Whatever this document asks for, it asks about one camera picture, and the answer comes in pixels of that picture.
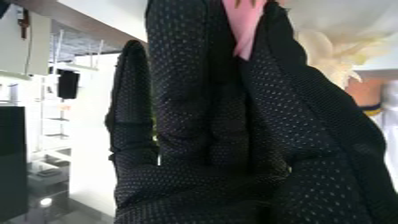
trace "textured glove fabric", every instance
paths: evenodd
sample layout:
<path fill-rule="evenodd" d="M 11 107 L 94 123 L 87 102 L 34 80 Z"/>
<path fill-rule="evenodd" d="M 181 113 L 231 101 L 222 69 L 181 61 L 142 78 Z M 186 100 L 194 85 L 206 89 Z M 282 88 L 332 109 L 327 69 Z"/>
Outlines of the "textured glove fabric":
<path fill-rule="evenodd" d="M 266 6 L 243 83 L 291 175 L 274 197 L 274 223 L 398 223 L 384 138 L 346 93 L 306 66 L 286 11 Z"/>
<path fill-rule="evenodd" d="M 115 223 L 258 223 L 268 219 L 282 178 L 247 172 L 245 92 L 220 1 L 153 1 L 147 33 L 151 76 L 144 48 L 130 42 L 107 117 Z"/>
<path fill-rule="evenodd" d="M 380 131 L 265 10 L 243 62 L 220 0 L 149 1 L 151 69 L 131 41 L 107 116 L 117 224 L 398 223 Z"/>

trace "perforated black mesh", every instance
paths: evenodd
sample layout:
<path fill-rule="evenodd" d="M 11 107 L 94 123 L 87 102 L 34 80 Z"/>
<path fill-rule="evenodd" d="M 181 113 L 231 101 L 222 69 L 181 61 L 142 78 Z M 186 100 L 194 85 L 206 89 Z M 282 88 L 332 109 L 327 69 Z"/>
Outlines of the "perforated black mesh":
<path fill-rule="evenodd" d="M 151 1 L 162 165 L 146 53 L 131 42 L 107 117 L 115 223 L 398 223 L 380 133 L 350 97 L 306 66 L 275 3 L 265 15 L 252 58 L 238 66 L 220 1 Z"/>

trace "white wall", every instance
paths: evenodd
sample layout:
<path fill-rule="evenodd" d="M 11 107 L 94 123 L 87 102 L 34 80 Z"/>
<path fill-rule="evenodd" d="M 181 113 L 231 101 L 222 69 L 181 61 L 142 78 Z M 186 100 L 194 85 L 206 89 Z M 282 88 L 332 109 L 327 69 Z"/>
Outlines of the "white wall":
<path fill-rule="evenodd" d="M 59 2 L 142 41 L 147 40 L 144 26 L 147 0 L 59 0 Z"/>
<path fill-rule="evenodd" d="M 30 24 L 27 34 L 30 38 L 32 29 L 32 56 L 28 62 L 28 73 L 46 74 L 48 72 L 48 56 L 50 56 L 50 27 L 51 20 L 30 13 Z M 9 11 L 0 20 L 0 70 L 12 73 L 25 72 L 25 64 L 28 57 L 30 39 L 21 39 L 21 28 L 18 25 L 16 7 L 11 6 Z"/>
<path fill-rule="evenodd" d="M 99 72 L 78 92 L 73 105 L 73 153 L 69 195 L 82 204 L 114 216 L 115 171 L 108 161 L 110 142 L 105 129 L 105 114 L 110 105 L 115 62 L 119 55 L 103 55 Z M 76 64 L 89 66 L 89 57 L 76 57 Z"/>

